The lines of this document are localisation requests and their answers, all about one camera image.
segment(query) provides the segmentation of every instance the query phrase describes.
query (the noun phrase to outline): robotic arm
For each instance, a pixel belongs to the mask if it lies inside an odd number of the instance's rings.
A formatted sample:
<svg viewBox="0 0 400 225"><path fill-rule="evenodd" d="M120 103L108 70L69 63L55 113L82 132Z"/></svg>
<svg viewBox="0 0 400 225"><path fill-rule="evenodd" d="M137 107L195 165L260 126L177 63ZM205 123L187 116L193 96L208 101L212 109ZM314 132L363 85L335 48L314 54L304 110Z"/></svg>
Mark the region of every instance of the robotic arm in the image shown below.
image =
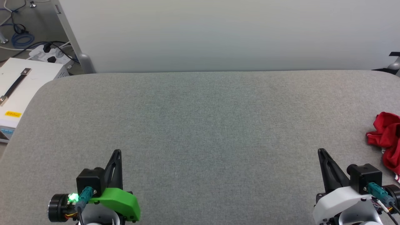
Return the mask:
<svg viewBox="0 0 400 225"><path fill-rule="evenodd" d="M105 169L84 169L76 178L77 193L56 194L47 214L51 222L78 220L79 225L125 225L140 219L132 192L122 188L121 150L113 152Z"/></svg>
<svg viewBox="0 0 400 225"><path fill-rule="evenodd" d="M350 165L344 174L325 149L318 150L325 192L316 196L313 217L317 225L382 225L379 215L396 213L400 188L382 186L382 172L371 164Z"/></svg>

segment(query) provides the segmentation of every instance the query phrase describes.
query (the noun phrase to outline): yellow label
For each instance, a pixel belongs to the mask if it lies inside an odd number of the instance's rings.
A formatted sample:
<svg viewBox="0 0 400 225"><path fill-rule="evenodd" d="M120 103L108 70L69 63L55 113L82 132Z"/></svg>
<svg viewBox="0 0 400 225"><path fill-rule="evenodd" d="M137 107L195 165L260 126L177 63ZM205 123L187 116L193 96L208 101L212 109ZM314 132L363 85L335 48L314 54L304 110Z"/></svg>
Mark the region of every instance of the yellow label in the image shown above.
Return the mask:
<svg viewBox="0 0 400 225"><path fill-rule="evenodd" d="M12 112L12 111L7 111L7 112L6 112L6 116L9 116L9 117L17 117L17 118L20 118L21 115L22 115L22 113L19 113L19 112Z"/></svg>

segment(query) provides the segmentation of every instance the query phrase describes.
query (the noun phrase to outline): white box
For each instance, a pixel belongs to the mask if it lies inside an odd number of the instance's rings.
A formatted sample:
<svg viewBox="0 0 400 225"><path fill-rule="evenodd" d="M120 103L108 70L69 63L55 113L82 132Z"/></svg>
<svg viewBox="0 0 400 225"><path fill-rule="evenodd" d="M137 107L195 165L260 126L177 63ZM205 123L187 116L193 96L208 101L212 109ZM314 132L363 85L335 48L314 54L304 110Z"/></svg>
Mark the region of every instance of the white box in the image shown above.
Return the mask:
<svg viewBox="0 0 400 225"><path fill-rule="evenodd" d="M0 106L0 142L8 143L26 107L35 93L47 82L69 76L62 64L10 58L0 68L0 96L4 95L25 68L31 71Z"/></svg>

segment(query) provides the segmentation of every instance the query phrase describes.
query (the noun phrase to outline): green plastic bracket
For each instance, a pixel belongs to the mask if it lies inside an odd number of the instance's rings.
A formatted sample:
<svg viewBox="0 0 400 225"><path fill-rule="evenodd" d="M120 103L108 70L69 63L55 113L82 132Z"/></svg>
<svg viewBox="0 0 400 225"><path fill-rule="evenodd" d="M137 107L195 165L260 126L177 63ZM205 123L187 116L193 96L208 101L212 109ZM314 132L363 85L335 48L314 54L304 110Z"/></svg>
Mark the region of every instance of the green plastic bracket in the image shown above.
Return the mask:
<svg viewBox="0 0 400 225"><path fill-rule="evenodd" d="M97 198L91 198L89 203L99 201L102 205L110 208L126 217L127 221L139 221L140 207L134 195L119 188L106 188L103 194Z"/></svg>

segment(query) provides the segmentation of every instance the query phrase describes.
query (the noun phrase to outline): red garment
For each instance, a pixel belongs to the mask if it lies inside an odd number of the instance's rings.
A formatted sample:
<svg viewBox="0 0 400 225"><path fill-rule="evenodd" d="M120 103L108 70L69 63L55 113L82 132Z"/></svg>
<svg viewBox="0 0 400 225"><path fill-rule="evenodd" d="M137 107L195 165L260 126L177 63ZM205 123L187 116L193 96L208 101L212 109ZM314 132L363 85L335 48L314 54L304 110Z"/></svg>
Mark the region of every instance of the red garment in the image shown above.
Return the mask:
<svg viewBox="0 0 400 225"><path fill-rule="evenodd" d="M386 148L383 164L396 174L400 174L400 117L381 112L374 122L376 131L368 132L368 144Z"/></svg>

